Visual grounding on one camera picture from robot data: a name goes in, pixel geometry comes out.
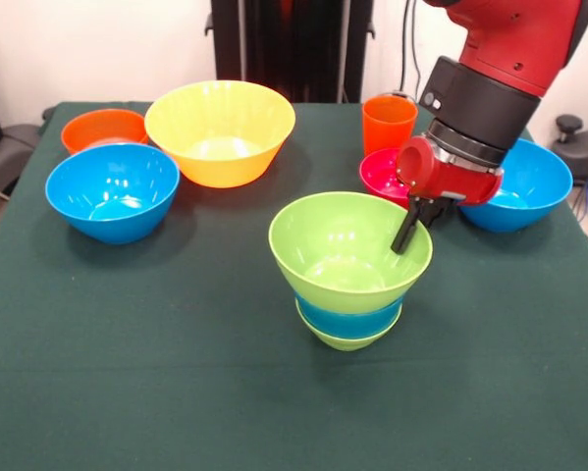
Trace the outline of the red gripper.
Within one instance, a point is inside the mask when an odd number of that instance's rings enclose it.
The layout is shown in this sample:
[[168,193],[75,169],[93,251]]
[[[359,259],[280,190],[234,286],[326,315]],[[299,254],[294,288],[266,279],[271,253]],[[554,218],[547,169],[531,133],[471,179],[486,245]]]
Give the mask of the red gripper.
[[449,153],[434,141],[420,135],[401,148],[396,162],[397,177],[409,187],[407,213],[392,242],[392,250],[403,254],[422,211],[422,224],[429,229],[454,205],[481,205],[499,190],[504,171],[486,168]]

